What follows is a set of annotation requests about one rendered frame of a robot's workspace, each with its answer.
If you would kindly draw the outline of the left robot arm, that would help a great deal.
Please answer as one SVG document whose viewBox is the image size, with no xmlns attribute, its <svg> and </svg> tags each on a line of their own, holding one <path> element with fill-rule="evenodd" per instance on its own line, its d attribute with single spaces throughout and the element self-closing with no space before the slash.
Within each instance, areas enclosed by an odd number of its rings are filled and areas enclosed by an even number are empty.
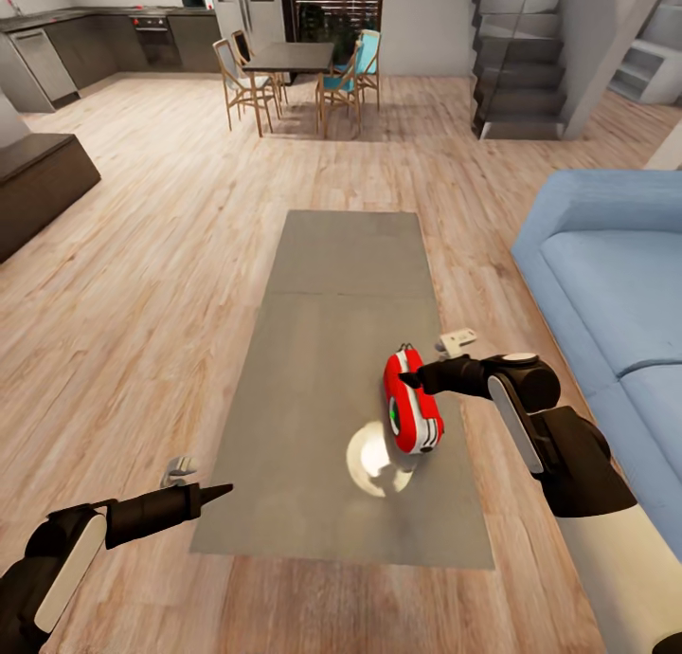
<svg viewBox="0 0 682 654">
<path fill-rule="evenodd" d="M 186 484 L 200 468 L 195 456 L 167 466 L 160 490 L 127 501 L 83 503 L 46 515 L 26 546 L 25 558 L 0 577 L 0 654 L 39 654 L 98 553 L 201 516 L 206 503 L 233 484 L 201 489 Z M 106 516 L 95 508 L 107 506 Z"/>
</svg>

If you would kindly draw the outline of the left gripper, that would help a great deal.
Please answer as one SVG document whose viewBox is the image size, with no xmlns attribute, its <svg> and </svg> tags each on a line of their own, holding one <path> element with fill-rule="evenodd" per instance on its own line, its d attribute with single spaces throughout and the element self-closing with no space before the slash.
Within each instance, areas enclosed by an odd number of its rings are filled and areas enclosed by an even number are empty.
<svg viewBox="0 0 682 654">
<path fill-rule="evenodd" d="M 233 489 L 233 484 L 201 489 L 201 485 L 195 482 L 186 486 L 160 488 L 159 491 L 141 495 L 141 524 L 144 526 L 141 527 L 139 538 L 200 517 L 202 506 Z"/>
</svg>

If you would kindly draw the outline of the radio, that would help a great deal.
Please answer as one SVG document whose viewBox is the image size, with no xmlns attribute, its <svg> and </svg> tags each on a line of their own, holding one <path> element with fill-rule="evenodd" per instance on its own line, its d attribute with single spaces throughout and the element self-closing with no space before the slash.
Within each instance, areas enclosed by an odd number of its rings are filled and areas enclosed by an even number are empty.
<svg viewBox="0 0 682 654">
<path fill-rule="evenodd" d="M 387 361 L 384 372 L 389 418 L 398 448 L 407 454 L 432 451 L 439 443 L 444 425 L 434 395 L 413 389 L 399 377 L 423 366 L 418 351 L 404 346 Z"/>
</svg>

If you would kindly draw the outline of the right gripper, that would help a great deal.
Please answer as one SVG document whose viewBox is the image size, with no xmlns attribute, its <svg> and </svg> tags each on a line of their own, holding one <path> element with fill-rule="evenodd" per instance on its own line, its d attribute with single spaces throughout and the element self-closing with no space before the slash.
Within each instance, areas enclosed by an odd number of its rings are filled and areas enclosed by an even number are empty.
<svg viewBox="0 0 682 654">
<path fill-rule="evenodd" d="M 463 354 L 456 359 L 432 362 L 423 365 L 416 372 L 400 372 L 398 377 L 413 389 L 422 386 L 426 394 L 435 395 L 441 391 L 454 391 L 469 395 L 463 386 L 463 371 L 472 359 Z"/>
</svg>

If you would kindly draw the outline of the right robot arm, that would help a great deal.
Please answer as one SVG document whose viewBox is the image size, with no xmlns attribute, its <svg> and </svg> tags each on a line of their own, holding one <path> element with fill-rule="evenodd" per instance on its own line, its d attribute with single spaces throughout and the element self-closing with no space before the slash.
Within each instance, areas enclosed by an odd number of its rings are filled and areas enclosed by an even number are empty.
<svg viewBox="0 0 682 654">
<path fill-rule="evenodd" d="M 472 360 L 470 328 L 440 336 L 439 361 L 398 377 L 426 394 L 494 400 L 542 484 L 608 654 L 682 654 L 682 564 L 611 460 L 603 434 L 571 406 L 537 354 Z"/>
</svg>

